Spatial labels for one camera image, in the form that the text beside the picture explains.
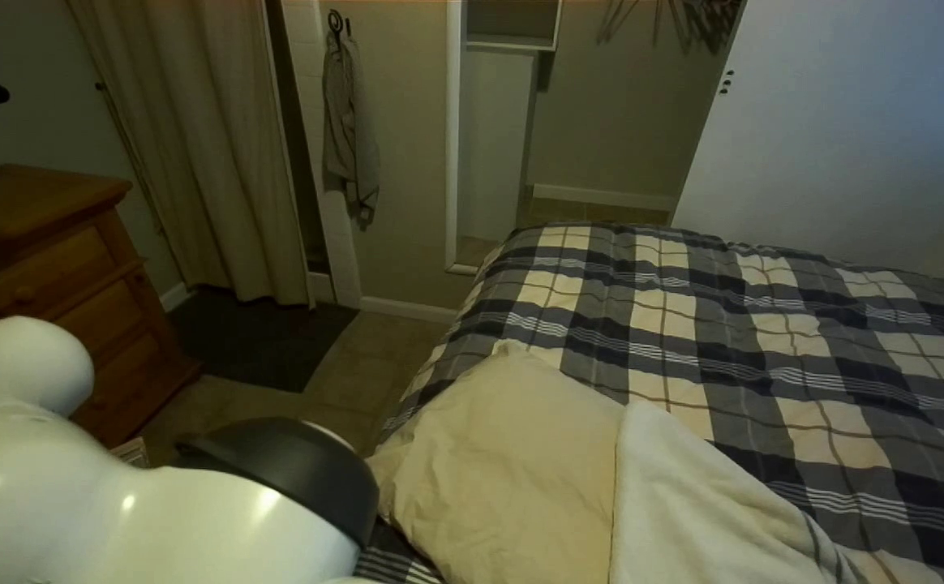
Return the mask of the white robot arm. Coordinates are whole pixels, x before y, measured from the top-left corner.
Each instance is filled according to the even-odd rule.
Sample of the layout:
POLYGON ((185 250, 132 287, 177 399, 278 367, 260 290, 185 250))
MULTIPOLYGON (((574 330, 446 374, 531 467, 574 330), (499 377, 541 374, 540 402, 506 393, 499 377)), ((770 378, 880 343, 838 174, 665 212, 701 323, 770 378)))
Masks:
POLYGON ((72 423, 89 347, 0 318, 0 584, 346 584, 378 481, 339 435, 252 418, 137 467, 72 423))

